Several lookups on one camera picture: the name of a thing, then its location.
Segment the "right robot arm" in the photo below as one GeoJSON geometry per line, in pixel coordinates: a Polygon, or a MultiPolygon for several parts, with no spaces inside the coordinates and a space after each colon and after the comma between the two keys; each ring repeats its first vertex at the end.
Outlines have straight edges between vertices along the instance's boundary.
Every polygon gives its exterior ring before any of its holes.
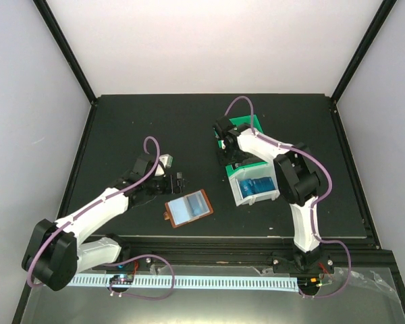
{"type": "Polygon", "coordinates": [[[276,142],[250,124],[235,125],[226,116],[217,119],[213,129],[217,158],[227,171],[235,204],[282,197],[294,224],[292,261],[300,272],[310,271],[321,257],[316,204],[321,174],[307,159],[308,147],[276,142]]]}

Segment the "brown leather card holder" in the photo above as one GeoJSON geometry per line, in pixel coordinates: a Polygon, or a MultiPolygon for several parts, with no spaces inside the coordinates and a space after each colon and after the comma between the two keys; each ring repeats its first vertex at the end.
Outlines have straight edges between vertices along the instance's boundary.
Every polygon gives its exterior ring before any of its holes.
{"type": "Polygon", "coordinates": [[[206,192],[198,190],[166,202],[163,217],[177,228],[212,214],[213,208],[206,192]]]}

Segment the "white bin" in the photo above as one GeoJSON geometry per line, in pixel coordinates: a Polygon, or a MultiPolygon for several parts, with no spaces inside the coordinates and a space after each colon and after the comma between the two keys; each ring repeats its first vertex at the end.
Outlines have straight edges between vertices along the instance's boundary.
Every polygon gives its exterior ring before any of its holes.
{"type": "Polygon", "coordinates": [[[268,163],[225,168],[236,206],[276,200],[280,193],[274,167],[268,163]]]}

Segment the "blue credit card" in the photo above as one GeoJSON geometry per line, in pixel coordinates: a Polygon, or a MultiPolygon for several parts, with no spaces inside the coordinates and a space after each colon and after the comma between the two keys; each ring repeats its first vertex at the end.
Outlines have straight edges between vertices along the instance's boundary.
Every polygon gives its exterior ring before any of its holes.
{"type": "Polygon", "coordinates": [[[210,209],[201,191],[190,194],[186,197],[191,217],[200,217],[207,214],[210,209]]]}

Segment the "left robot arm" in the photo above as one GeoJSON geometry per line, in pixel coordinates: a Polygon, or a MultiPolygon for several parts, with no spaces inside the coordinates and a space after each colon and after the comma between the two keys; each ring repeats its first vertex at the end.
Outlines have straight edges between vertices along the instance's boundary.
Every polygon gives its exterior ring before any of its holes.
{"type": "Polygon", "coordinates": [[[173,173],[171,155],[141,154],[132,169],[106,188],[100,196],[56,221],[43,219],[32,232],[22,268],[30,282],[39,280],[53,291],[66,287],[74,276],[110,263],[125,269],[132,254],[117,235],[107,234],[94,242],[88,238],[113,218],[140,207],[162,194],[182,192],[182,175],[173,173]]]}

